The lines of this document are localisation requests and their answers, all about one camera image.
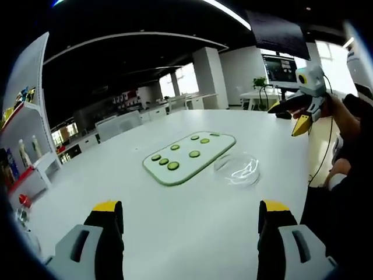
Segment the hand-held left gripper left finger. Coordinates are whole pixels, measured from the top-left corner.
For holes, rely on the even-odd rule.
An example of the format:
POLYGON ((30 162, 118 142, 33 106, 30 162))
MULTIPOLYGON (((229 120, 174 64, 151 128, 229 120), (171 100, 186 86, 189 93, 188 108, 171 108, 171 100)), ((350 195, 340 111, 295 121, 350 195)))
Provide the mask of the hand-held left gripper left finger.
POLYGON ((124 279, 121 201, 97 204, 55 246, 46 267, 57 279, 124 279))

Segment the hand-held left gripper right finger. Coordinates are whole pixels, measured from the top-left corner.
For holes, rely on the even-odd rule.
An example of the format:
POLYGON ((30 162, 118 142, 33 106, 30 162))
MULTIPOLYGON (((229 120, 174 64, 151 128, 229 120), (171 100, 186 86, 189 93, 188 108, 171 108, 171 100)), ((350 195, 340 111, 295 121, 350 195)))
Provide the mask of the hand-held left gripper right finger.
POLYGON ((322 241, 280 202, 260 202, 258 234, 258 279, 330 279, 337 272, 322 241))

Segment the person's right hand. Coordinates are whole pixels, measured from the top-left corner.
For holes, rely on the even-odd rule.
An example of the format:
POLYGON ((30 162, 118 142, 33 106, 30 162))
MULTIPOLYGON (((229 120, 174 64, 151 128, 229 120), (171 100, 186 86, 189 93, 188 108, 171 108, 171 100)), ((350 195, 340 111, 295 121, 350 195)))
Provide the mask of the person's right hand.
POLYGON ((334 94, 327 93, 322 105, 322 117, 333 117, 337 119, 342 112, 343 103, 334 94))

